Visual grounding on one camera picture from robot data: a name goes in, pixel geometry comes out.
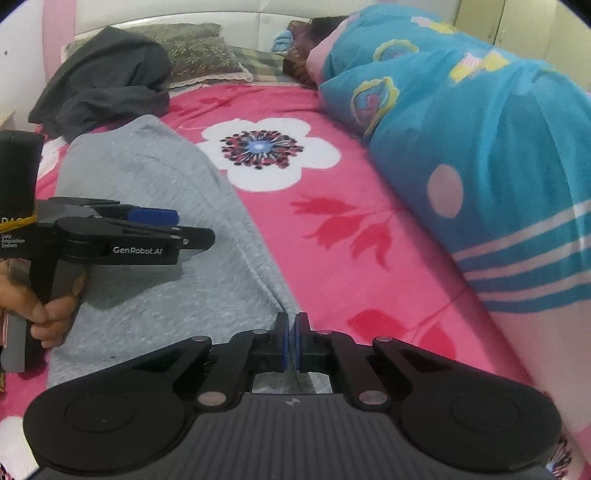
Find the pink bedsheet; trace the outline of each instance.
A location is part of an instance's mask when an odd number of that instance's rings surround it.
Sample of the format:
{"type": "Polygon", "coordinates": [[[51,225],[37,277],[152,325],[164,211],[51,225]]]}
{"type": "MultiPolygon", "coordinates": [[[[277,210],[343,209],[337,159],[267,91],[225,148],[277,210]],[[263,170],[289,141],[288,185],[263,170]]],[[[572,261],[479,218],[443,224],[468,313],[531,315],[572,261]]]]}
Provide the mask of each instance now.
{"type": "MultiPolygon", "coordinates": [[[[174,98],[162,120],[227,171],[314,329],[360,343],[390,335],[530,382],[453,263],[381,181],[360,142],[320,113],[314,92],[197,89],[174,98]],[[256,149],[269,145],[275,164],[256,169],[256,149]]],[[[39,197],[53,194],[60,161],[39,181],[39,197]]],[[[9,375],[0,419],[21,416],[43,390],[46,372],[36,373],[9,375]]],[[[569,445],[560,455],[575,456],[569,445]]],[[[584,462],[568,463],[563,477],[579,479],[584,462]]]]}

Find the wall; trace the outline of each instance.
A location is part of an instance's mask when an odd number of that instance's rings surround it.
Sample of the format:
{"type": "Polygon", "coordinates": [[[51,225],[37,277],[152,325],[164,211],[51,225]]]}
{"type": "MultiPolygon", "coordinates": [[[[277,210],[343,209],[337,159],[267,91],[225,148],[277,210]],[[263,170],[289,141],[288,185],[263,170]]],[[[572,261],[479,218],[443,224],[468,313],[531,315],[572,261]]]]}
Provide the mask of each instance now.
{"type": "Polygon", "coordinates": [[[460,0],[381,0],[386,3],[406,5],[420,8],[439,15],[444,21],[454,23],[457,11],[460,8],[460,0]]]}
{"type": "Polygon", "coordinates": [[[45,73],[53,77],[61,65],[60,50],[74,40],[76,0],[45,0],[43,6],[43,50],[45,73]]]}
{"type": "Polygon", "coordinates": [[[0,24],[0,111],[16,110],[19,129],[46,84],[41,25],[43,0],[27,0],[0,24]]]}

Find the metal screw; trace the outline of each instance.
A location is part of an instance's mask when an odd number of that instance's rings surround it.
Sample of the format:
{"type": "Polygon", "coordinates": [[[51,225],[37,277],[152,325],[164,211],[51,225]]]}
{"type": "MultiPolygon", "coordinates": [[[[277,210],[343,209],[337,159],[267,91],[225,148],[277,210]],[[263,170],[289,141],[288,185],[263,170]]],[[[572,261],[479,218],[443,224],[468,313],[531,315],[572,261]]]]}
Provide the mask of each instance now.
{"type": "Polygon", "coordinates": [[[205,392],[198,396],[197,401],[206,407],[219,407],[228,398],[222,392],[205,392]]]}
{"type": "Polygon", "coordinates": [[[388,396],[379,390],[368,390],[359,394],[361,403],[369,406],[384,405],[388,401],[388,396]]]}

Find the cabinet door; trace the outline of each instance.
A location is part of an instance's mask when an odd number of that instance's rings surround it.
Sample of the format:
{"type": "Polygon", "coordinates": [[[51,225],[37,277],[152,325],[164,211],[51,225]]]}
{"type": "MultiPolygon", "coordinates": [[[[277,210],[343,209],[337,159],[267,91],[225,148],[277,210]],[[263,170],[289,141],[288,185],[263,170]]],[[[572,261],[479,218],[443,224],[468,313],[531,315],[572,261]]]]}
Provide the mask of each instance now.
{"type": "Polygon", "coordinates": [[[456,28],[493,44],[499,30],[505,0],[462,0],[456,28]]]}
{"type": "Polygon", "coordinates": [[[591,91],[591,30],[560,4],[545,59],[584,90],[591,91]]]}
{"type": "Polygon", "coordinates": [[[495,45],[526,59],[544,58],[557,0],[506,0],[495,45]]]}

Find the blue cloth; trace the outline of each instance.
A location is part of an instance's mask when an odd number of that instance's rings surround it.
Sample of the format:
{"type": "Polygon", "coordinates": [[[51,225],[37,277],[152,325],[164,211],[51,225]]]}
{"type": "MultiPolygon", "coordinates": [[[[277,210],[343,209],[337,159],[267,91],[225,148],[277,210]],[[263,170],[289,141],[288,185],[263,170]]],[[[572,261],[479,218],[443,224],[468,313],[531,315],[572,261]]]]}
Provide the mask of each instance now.
{"type": "Polygon", "coordinates": [[[271,51],[281,52],[289,50],[294,44],[294,36],[289,30],[285,30],[279,34],[279,36],[273,42],[271,51]]]}
{"type": "Polygon", "coordinates": [[[591,298],[591,101],[545,62],[367,7],[324,64],[327,112],[492,312],[591,298]]]}

